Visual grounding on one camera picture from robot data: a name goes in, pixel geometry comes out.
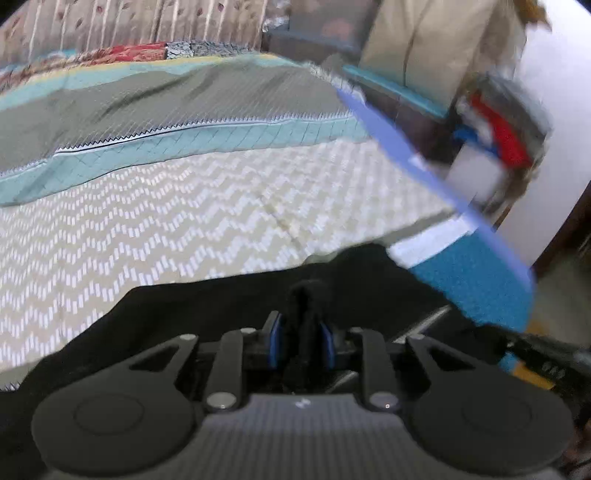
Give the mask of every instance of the beige cloth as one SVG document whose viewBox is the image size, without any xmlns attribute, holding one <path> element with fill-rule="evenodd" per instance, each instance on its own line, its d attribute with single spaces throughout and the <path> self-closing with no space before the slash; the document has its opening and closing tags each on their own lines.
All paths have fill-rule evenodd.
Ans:
<svg viewBox="0 0 591 480">
<path fill-rule="evenodd" d="M 348 140 L 128 167 L 2 208 L 0 370 L 134 287 L 293 267 L 451 211 L 377 142 Z"/>
<path fill-rule="evenodd" d="M 448 108 L 499 0 L 384 0 L 359 66 Z"/>
</svg>

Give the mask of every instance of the black fabric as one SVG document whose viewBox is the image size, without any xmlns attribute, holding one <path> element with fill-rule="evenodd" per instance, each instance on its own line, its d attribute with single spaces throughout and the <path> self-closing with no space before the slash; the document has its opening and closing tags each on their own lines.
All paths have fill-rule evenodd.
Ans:
<svg viewBox="0 0 591 480">
<path fill-rule="evenodd" d="M 16 392 L 0 394 L 0 476 L 31 479 L 44 471 L 30 433 L 31 416 L 49 393 L 183 333 L 219 340 L 242 327 L 262 327 L 272 310 L 286 312 L 290 288 L 321 280 L 330 291 L 329 320 L 391 338 L 449 304 L 445 296 L 398 267 L 376 244 L 341 252 L 324 264 L 187 284 L 138 287 L 62 350 L 43 359 Z M 473 324 L 453 307 L 434 336 L 471 349 Z"/>
</svg>

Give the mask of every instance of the white wall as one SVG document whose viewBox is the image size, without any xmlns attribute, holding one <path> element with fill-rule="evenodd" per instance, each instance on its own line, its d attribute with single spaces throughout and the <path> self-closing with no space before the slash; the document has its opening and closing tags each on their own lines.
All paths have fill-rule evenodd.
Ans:
<svg viewBox="0 0 591 480">
<path fill-rule="evenodd" d="M 591 15 L 575 0 L 543 1 L 553 31 L 530 29 L 517 78 L 540 98 L 554 131 L 538 178 L 499 228 L 528 265 L 591 180 Z"/>
</svg>

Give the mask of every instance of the bedspread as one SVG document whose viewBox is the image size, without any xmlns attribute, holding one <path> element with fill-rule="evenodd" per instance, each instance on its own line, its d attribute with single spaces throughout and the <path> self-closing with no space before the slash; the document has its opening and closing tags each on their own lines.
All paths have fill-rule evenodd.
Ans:
<svg viewBox="0 0 591 480">
<path fill-rule="evenodd" d="M 350 91 L 246 54 L 85 67 L 0 95 L 22 122 L 0 124 L 14 146 L 0 157 L 0 369 L 59 349 L 136 286 L 375 240 L 477 322 L 520 327 L 531 288 L 495 235 L 331 80 Z M 58 126 L 19 145 L 48 99 Z"/>
</svg>

